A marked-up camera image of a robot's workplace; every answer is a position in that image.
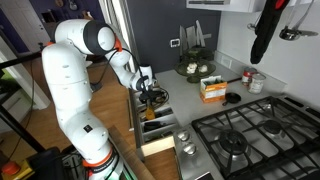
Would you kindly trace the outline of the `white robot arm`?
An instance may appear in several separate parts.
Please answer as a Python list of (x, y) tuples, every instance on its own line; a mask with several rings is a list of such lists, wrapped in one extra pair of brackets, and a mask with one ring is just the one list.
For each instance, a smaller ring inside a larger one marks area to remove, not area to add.
[(60, 129), (81, 154), (88, 180), (119, 180), (123, 160), (108, 140), (109, 133), (89, 109), (92, 90), (86, 68), (88, 55), (107, 58), (120, 84), (137, 91), (155, 85), (152, 69), (142, 65), (135, 73), (125, 69), (131, 54), (111, 24), (71, 19), (54, 30), (53, 43), (42, 51), (43, 70)]

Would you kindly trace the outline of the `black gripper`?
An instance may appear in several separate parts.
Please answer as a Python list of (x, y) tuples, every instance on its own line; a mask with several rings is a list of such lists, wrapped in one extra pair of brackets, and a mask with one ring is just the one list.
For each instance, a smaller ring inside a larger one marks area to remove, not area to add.
[(154, 101), (159, 95), (159, 92), (156, 90), (147, 90), (143, 91), (140, 96), (139, 100), (141, 103), (146, 103), (148, 100)]

